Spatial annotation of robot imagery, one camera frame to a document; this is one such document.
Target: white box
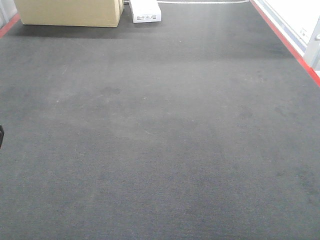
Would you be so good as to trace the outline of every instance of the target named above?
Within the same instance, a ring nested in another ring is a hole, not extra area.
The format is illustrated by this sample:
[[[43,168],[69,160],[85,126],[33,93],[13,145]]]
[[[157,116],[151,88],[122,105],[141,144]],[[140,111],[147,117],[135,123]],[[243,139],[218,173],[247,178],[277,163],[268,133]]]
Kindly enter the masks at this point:
[[[157,0],[129,0],[133,23],[161,22]]]

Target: black object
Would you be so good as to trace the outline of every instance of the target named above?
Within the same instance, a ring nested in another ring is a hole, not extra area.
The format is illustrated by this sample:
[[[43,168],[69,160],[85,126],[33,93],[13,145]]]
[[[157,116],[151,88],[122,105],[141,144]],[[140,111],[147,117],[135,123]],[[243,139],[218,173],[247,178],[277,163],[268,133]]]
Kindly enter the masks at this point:
[[[5,135],[5,131],[4,131],[3,127],[0,125],[0,148],[2,145],[2,141],[4,139],[4,135]]]

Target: stain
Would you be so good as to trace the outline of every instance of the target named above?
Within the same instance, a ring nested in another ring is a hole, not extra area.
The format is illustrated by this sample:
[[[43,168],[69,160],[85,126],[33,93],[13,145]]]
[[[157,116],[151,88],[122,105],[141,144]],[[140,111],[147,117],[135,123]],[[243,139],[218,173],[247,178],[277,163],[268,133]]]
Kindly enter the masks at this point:
[[[289,112],[289,115],[294,119],[296,119],[298,117],[298,114],[295,112]]]
[[[121,93],[121,89],[107,86],[104,89],[102,89],[100,92],[102,95],[118,95]]]
[[[244,105],[240,106],[240,114],[239,114],[240,119],[246,120],[246,119],[252,118],[252,116],[253,116],[253,113],[249,107]]]
[[[296,170],[296,177],[300,186],[308,195],[320,194],[319,187],[317,186],[317,179],[312,172],[311,167],[304,165],[298,168]]]
[[[274,108],[274,111],[275,111],[276,113],[280,114],[280,115],[283,116],[283,117],[286,117],[286,116],[287,116],[286,114],[284,114],[284,112],[282,111],[282,109],[279,108],[279,107]]]
[[[283,177],[283,176],[285,176],[287,174],[288,174],[288,171],[283,170],[283,171],[278,171],[275,176],[276,177]]]

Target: red floor edging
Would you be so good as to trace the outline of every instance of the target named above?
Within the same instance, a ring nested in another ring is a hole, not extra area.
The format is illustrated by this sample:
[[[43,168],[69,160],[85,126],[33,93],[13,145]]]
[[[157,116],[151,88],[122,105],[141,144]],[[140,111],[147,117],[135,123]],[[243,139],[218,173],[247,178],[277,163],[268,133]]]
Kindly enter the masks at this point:
[[[15,25],[16,22],[20,20],[20,15],[17,13],[11,18],[11,20],[0,29],[0,39],[6,35],[7,32]]]
[[[303,57],[295,50],[295,48],[290,44],[290,42],[285,38],[285,36],[278,30],[278,28],[271,22],[271,20],[267,17],[267,15],[261,10],[261,8],[255,3],[254,0],[250,0],[255,9],[259,12],[261,17],[265,20],[265,22],[269,25],[269,27],[273,30],[273,32],[277,35],[277,37],[281,40],[281,42],[286,46],[286,48],[290,51],[290,53],[295,57],[295,59],[299,62],[299,64],[306,70],[306,72],[311,76],[311,78],[315,81],[315,83],[320,87],[320,76],[315,72],[315,70],[310,67]]]

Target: white cord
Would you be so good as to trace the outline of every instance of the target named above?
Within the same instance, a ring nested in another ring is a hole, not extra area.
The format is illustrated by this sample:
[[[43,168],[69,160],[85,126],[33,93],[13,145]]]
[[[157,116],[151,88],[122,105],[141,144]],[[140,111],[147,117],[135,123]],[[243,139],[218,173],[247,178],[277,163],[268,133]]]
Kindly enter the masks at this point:
[[[243,4],[250,0],[241,1],[157,1],[159,4]]]

